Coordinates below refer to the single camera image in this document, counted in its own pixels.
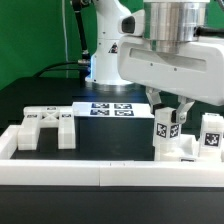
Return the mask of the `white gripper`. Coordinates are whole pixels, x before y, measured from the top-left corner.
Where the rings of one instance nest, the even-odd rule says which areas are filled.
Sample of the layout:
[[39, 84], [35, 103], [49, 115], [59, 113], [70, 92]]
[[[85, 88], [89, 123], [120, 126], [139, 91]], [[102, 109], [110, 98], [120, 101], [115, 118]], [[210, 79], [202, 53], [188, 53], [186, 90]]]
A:
[[152, 114], [164, 107], [159, 90], [178, 95], [172, 123], [186, 122], [194, 100], [224, 105], [224, 40], [219, 38], [202, 37], [170, 54], [152, 51], [146, 39], [125, 36], [118, 45], [118, 71], [122, 79], [148, 86]]

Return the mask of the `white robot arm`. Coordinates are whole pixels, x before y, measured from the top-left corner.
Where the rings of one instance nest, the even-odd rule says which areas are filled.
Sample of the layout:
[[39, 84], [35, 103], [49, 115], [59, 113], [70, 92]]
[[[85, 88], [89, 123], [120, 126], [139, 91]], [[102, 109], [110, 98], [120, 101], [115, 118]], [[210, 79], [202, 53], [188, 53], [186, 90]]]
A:
[[72, 0], [75, 13], [93, 3], [108, 29], [120, 36], [120, 76], [146, 87], [151, 108], [162, 91], [178, 96], [174, 119], [182, 121], [194, 102], [224, 105], [224, 30], [204, 25], [210, 0], [143, 0], [123, 17], [112, 13], [117, 0]]

